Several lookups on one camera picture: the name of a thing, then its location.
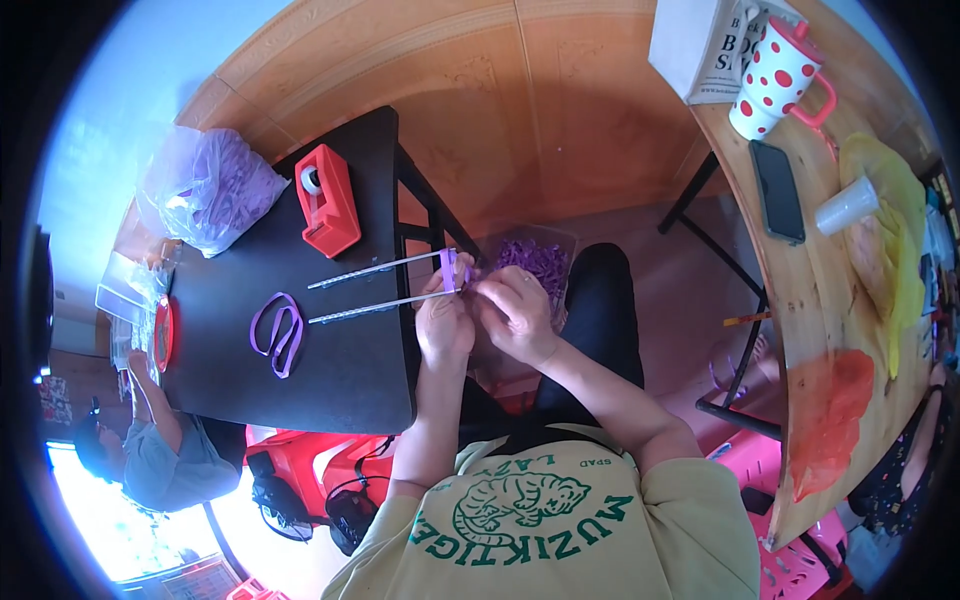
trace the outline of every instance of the green tiger print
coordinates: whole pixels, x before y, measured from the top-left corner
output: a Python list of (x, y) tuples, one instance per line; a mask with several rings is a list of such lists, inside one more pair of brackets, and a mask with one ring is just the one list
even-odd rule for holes
[(573, 477), (522, 473), (473, 484), (453, 508), (453, 527), (467, 541), (508, 546), (514, 537), (499, 533), (500, 519), (516, 515), (521, 527), (537, 527), (547, 516), (569, 515), (590, 491)]

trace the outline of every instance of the red handle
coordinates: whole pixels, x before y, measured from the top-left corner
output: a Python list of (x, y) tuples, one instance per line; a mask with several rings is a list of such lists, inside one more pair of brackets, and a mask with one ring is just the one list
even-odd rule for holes
[(830, 85), (827, 78), (821, 75), (819, 71), (813, 74), (813, 79), (827, 90), (827, 101), (824, 102), (824, 105), (820, 107), (816, 114), (806, 112), (799, 105), (791, 108), (790, 114), (803, 121), (811, 129), (819, 130), (827, 117), (833, 112), (833, 109), (837, 108), (837, 93), (833, 89), (833, 85)]

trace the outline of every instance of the light blue shirt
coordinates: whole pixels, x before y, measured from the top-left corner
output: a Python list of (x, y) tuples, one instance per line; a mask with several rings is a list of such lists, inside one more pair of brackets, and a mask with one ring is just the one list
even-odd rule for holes
[(124, 450), (124, 493), (145, 509), (160, 513), (179, 511), (236, 490), (240, 473), (220, 458), (200, 421), (175, 412), (183, 440), (178, 455), (156, 425), (133, 420)]

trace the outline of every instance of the red tape dispenser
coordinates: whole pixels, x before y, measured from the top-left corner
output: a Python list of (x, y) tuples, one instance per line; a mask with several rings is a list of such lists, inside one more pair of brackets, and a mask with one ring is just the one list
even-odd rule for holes
[(347, 162), (326, 144), (297, 163), (297, 196), (307, 227), (303, 241), (333, 258), (360, 239)]

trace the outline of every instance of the bright window light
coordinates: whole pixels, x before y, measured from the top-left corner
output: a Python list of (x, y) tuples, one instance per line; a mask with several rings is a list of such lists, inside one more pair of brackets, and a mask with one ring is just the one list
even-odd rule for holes
[(47, 452), (63, 502), (111, 580), (143, 577), (220, 552), (203, 506), (148, 513), (123, 494), (119, 483), (91, 475), (72, 444), (48, 442)]

